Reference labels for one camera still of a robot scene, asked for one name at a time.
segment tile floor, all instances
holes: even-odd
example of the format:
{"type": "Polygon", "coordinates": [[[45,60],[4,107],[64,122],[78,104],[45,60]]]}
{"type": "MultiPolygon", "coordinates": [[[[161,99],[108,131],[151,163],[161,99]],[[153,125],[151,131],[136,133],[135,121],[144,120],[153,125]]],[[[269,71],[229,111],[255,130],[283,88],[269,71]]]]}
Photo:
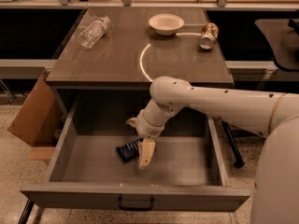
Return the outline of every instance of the tile floor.
{"type": "MultiPolygon", "coordinates": [[[[25,183],[42,182],[47,169],[46,161],[28,161],[28,145],[7,131],[18,114],[23,98],[6,105],[6,97],[0,96],[0,223],[18,223],[27,199],[19,192],[25,183]]],[[[254,186],[257,160],[263,146],[259,137],[237,138],[244,167],[234,167],[234,156],[227,138],[218,125],[222,154],[229,182],[233,188],[249,189],[254,186]]],[[[235,213],[201,212],[124,212],[100,210],[41,209],[34,206],[27,223],[75,224],[75,223],[204,223],[249,224],[251,198],[235,213]]]]}

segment drawer handle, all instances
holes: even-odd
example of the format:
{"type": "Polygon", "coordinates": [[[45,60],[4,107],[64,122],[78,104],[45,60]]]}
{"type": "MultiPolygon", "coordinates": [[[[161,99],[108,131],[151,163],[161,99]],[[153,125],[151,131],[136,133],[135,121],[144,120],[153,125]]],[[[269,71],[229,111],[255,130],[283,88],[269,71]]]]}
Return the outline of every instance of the drawer handle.
{"type": "Polygon", "coordinates": [[[154,206],[154,199],[150,199],[150,206],[149,207],[129,207],[129,206],[122,206],[121,197],[119,197],[119,208],[122,211],[136,211],[136,212],[146,212],[151,211],[154,206]]]}

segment open drawer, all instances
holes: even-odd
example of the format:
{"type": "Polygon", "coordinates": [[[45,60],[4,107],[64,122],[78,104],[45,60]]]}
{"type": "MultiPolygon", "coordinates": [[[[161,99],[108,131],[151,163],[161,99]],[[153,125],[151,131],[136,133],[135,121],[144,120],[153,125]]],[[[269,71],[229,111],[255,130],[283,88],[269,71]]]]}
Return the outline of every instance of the open drawer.
{"type": "Polygon", "coordinates": [[[229,187],[211,117],[183,109],[156,140],[148,169],[121,161],[116,147],[138,138],[125,121],[149,100],[149,91],[79,91],[45,182],[21,192],[41,207],[235,211],[249,191],[229,187]]]}

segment bowl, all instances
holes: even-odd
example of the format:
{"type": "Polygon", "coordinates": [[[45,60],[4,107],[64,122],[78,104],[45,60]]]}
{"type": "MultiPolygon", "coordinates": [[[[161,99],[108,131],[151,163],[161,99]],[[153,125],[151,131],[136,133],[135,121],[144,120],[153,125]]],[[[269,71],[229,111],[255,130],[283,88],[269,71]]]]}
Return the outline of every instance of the bowl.
{"type": "Polygon", "coordinates": [[[173,35],[184,25],[184,20],[173,14],[159,14],[149,19],[149,25],[160,35],[173,35]]]}

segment metal can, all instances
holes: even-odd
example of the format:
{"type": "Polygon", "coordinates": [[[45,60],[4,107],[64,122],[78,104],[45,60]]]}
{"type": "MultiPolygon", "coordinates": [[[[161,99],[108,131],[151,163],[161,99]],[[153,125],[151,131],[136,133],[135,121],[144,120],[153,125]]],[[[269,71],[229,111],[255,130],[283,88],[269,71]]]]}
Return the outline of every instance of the metal can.
{"type": "Polygon", "coordinates": [[[214,23],[208,23],[203,27],[198,45],[201,49],[213,49],[218,37],[218,27],[214,23]]]}

